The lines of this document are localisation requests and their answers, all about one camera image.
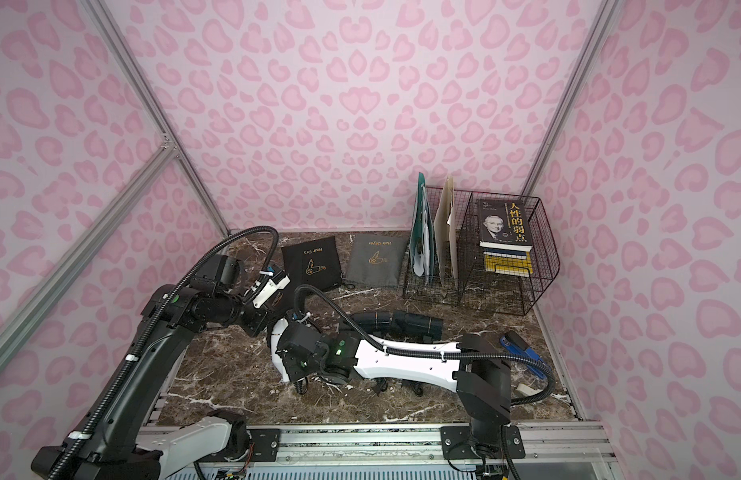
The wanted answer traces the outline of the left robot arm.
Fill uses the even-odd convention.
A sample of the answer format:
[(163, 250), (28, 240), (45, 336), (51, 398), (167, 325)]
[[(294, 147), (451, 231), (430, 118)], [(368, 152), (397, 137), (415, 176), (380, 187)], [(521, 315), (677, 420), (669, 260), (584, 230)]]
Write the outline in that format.
[[(226, 246), (254, 234), (270, 235), (256, 282), (232, 293), (226, 274)], [(176, 360), (208, 324), (236, 325), (256, 337), (266, 326), (266, 302), (286, 281), (272, 267), (278, 230), (256, 226), (224, 238), (206, 252), (177, 284), (156, 290), (142, 310), (134, 341), (104, 391), (58, 446), (40, 448), (30, 469), (42, 479), (156, 479), (164, 453), (136, 445), (140, 426)]]

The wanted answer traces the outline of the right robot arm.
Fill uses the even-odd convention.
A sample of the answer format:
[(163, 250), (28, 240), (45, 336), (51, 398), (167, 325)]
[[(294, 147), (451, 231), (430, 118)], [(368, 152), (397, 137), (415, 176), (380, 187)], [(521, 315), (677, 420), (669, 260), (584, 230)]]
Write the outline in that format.
[(350, 316), (324, 292), (308, 285), (296, 295), (312, 293), (340, 316), (344, 328), (324, 333), (297, 301), (294, 309), (268, 330), (272, 362), (282, 380), (298, 391), (316, 377), (346, 385), (354, 379), (429, 384), (453, 392), (470, 418), (460, 440), (444, 438), (444, 456), (513, 461), (522, 441), (510, 436), (512, 409), (540, 402), (556, 389), (554, 370), (538, 357), (502, 353), (478, 334), (451, 343), (416, 344), (376, 336), (368, 317)]

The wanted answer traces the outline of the white hair dryer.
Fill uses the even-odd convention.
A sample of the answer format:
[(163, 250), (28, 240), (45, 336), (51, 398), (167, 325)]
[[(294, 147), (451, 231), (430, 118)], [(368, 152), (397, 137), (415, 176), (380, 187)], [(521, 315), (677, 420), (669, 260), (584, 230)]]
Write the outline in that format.
[(282, 383), (290, 383), (296, 388), (298, 395), (308, 392), (308, 352), (302, 347), (294, 347), (290, 340), (282, 339), (290, 322), (282, 318), (270, 328), (270, 358), (274, 368), (280, 374)]

